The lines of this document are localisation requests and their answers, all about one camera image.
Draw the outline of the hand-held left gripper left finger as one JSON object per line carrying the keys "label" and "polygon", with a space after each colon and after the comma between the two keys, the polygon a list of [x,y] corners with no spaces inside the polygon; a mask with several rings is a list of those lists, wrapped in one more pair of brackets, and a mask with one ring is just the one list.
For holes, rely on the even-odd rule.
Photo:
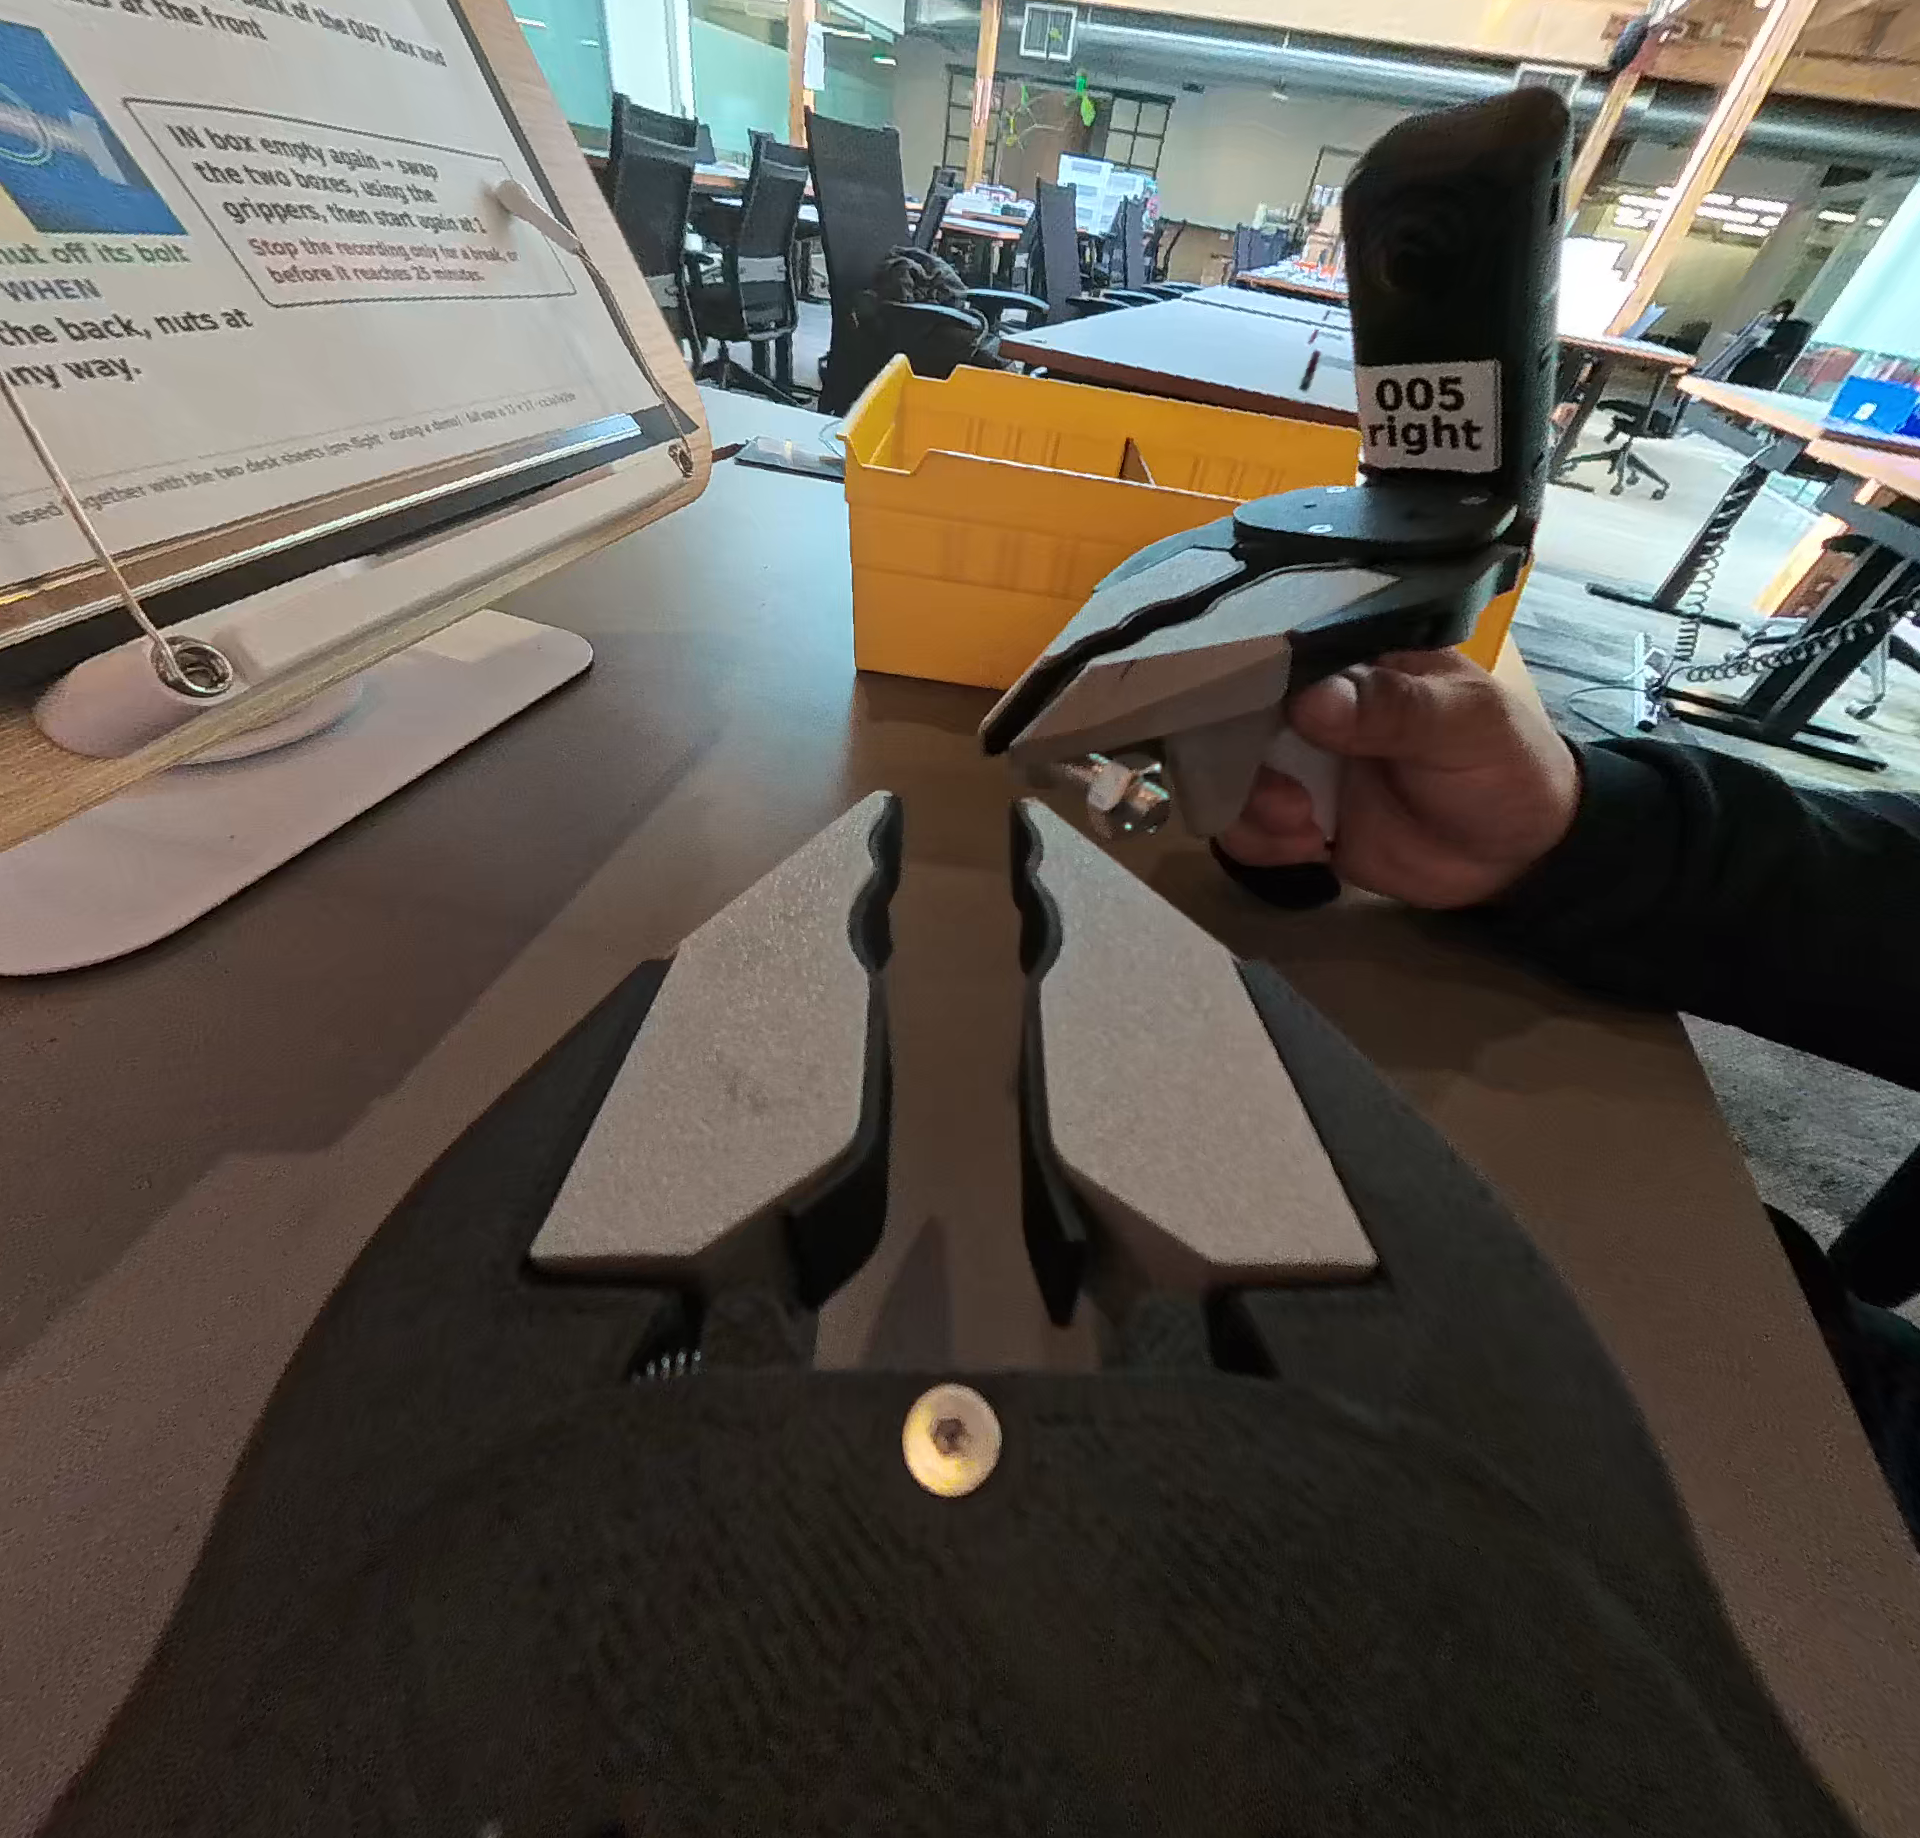
{"label": "hand-held left gripper left finger", "polygon": [[875,792],[668,961],[529,1244],[533,1269],[821,1307],[886,1226],[902,804]]}

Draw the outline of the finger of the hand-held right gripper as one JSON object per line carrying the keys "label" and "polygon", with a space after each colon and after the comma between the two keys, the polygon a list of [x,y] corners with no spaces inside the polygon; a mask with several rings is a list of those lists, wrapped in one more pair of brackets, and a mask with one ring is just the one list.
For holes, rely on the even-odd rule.
{"label": "finger of the hand-held right gripper", "polygon": [[1207,635],[1202,623],[1155,631],[1131,646],[1078,665],[1021,722],[1007,746],[1017,762],[1066,762],[1084,754],[1143,750],[1166,735],[1269,710],[1284,697],[1293,669],[1287,630],[1231,630]]}
{"label": "finger of the hand-held right gripper", "polygon": [[1078,665],[1155,631],[1193,623],[1202,623],[1207,635],[1223,635],[1234,627],[1287,630],[1295,644],[1295,634],[1305,625],[1392,584],[1397,584],[1397,576],[1362,568],[1229,578],[1222,566],[1163,566],[1100,587],[984,720],[981,750],[1007,755],[1021,722],[1033,720],[1044,695],[1066,686]]}

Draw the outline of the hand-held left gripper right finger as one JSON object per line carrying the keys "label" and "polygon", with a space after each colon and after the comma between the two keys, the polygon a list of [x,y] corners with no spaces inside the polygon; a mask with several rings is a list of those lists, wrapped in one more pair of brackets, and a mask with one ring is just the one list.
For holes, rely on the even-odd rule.
{"label": "hand-held left gripper right finger", "polygon": [[1049,1317],[1350,1288],[1380,1254],[1245,966],[1037,798],[1021,916],[1021,1226]]}

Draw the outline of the silver bolt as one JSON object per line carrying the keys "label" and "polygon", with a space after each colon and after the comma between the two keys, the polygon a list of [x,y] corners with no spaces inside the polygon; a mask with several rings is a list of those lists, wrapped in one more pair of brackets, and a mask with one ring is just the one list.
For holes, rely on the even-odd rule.
{"label": "silver bolt", "polygon": [[1078,754],[1049,767],[1054,785],[1080,796],[1088,829],[1104,842],[1154,835],[1173,811],[1157,761]]}

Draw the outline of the yellow plastic bin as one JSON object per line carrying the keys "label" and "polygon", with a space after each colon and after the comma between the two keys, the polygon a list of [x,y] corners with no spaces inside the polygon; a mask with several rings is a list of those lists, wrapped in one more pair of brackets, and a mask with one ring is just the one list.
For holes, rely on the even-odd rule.
{"label": "yellow plastic bin", "polygon": [[845,421],[856,665],[1006,692],[1094,588],[1239,504],[1355,482],[1358,433],[889,357]]}

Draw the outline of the person's right forearm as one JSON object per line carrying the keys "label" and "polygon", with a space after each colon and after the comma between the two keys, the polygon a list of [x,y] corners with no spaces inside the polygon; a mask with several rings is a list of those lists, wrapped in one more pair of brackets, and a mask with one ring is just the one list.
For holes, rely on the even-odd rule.
{"label": "person's right forearm", "polygon": [[1551,976],[1919,1087],[1919,796],[1576,746],[1573,822],[1474,931]]}

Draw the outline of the person's right hand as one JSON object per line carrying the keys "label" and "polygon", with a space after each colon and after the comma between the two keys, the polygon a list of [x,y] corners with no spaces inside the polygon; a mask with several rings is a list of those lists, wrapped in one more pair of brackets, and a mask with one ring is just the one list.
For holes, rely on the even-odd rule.
{"label": "person's right hand", "polygon": [[1535,697],[1453,648],[1353,664],[1289,702],[1338,767],[1332,862],[1423,910],[1494,901],[1571,834],[1581,771]]}

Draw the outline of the black bundled jacket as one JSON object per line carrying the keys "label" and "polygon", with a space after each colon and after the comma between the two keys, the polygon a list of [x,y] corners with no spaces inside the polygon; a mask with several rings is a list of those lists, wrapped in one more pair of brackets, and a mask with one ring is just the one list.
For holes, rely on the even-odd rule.
{"label": "black bundled jacket", "polygon": [[875,307],[931,307],[979,317],[974,287],[938,251],[897,244],[879,258],[866,287]]}

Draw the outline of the white stand base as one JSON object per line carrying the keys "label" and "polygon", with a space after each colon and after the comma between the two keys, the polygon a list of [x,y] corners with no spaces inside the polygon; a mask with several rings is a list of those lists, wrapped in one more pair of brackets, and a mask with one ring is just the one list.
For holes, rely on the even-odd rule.
{"label": "white stand base", "polygon": [[2,855],[2,975],[144,950],[590,673],[590,642],[481,610],[375,664],[333,722],[213,748]]}

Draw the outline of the row of black office chairs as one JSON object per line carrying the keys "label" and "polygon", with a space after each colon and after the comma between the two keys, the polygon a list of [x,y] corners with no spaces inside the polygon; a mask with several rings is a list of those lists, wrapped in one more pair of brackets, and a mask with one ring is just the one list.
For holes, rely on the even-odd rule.
{"label": "row of black office chairs", "polygon": [[979,317],[875,307],[866,287],[879,258],[897,244],[936,251],[951,193],[935,188],[912,212],[891,127],[810,114],[808,130],[810,145],[758,134],[737,193],[706,195],[696,190],[702,123],[623,91],[611,96],[601,188],[699,384],[742,385],[786,407],[804,402],[792,372],[804,242],[821,245],[828,270],[832,333],[817,390],[828,415],[848,414],[898,357],[933,380],[961,369],[1023,372],[998,352],[1007,319],[1035,330],[1198,292],[1175,280],[1086,285],[1073,190],[1041,183],[1021,228],[1025,285],[964,278]]}

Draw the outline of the wooden document stand board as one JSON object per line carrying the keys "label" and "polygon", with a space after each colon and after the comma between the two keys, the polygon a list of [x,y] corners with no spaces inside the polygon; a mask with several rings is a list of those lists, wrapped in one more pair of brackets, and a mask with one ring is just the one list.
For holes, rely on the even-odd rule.
{"label": "wooden document stand board", "polygon": [[4,404],[4,847],[213,748],[267,751],[333,722],[375,664],[495,610],[694,501],[710,433],[681,349],[510,0],[450,0],[529,154],[549,212],[587,244],[661,402],[117,554],[170,635],[227,652],[213,702],[166,690]]}

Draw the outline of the printed instruction sheet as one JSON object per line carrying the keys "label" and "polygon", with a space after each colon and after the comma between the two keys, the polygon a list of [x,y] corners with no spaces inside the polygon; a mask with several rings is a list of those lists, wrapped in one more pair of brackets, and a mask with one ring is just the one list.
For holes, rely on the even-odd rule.
{"label": "printed instruction sheet", "polygon": [[117,554],[658,404],[450,0],[2,0],[4,385]]}

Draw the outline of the grey ventilation duct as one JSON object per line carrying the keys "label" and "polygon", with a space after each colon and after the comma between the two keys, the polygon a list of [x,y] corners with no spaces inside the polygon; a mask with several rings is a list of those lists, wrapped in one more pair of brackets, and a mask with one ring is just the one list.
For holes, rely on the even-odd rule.
{"label": "grey ventilation duct", "polygon": [[[907,31],[949,48],[974,48],[978,3],[908,0]],[[1076,9],[1068,63],[1101,76],[1223,85],[1266,83],[1293,94],[1323,94],[1374,104],[1462,104],[1513,88],[1524,75],[1571,75],[1569,100],[1587,127],[1604,104],[1604,75],[1558,63],[1546,53],[1473,55],[1423,46],[1388,46],[1289,30],[1213,30],[1163,14]],[[1639,78],[1618,134],[1631,141],[1692,145],[1704,130],[1712,88]],[[1904,104],[1851,104],[1771,94],[1744,132],[1742,147],[1791,160],[1891,165],[1917,156],[1919,114]]]}

